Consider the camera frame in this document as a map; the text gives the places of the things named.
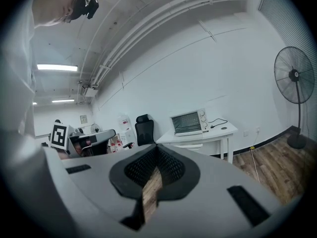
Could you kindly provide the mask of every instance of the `fan stand base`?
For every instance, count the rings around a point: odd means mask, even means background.
[[[306,138],[303,135],[293,134],[288,137],[287,143],[292,148],[303,149],[306,146]]]

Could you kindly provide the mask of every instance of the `fluorescent ceiling light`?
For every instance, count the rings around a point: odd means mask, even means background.
[[[74,100],[60,100],[60,101],[52,101],[53,103],[58,103],[58,102],[73,102]]]
[[[59,64],[38,64],[39,70],[67,70],[77,71],[78,66],[59,65]]]

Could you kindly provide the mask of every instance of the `desk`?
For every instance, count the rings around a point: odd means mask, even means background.
[[[209,123],[209,126],[211,126],[211,124],[216,125],[221,122],[222,121],[217,120],[213,123]],[[203,134],[196,134],[196,135],[175,136],[174,130],[171,129],[157,141],[157,144],[169,144],[169,145],[181,146],[182,148],[193,150],[195,148],[195,146],[193,147],[193,145],[195,144],[200,144],[201,146],[204,143],[208,144],[213,141],[219,141],[220,155],[221,155],[221,159],[223,159],[224,142],[227,141],[228,162],[232,163],[232,160],[233,160],[232,136],[237,131],[238,129],[229,122],[216,126],[210,129],[208,132],[203,132]]]

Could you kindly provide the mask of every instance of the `toaster oven window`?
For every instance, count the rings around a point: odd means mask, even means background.
[[[176,134],[202,130],[197,112],[174,117],[172,122]]]

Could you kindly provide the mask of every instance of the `wooden floor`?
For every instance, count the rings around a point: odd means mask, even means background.
[[[282,204],[303,194],[308,179],[315,167],[317,145],[308,140],[304,149],[296,150],[288,146],[287,133],[277,140],[253,150],[260,183],[272,191]],[[258,181],[251,152],[233,156],[233,164]],[[146,221],[156,210],[156,192],[162,187],[156,169],[143,189],[143,206]]]

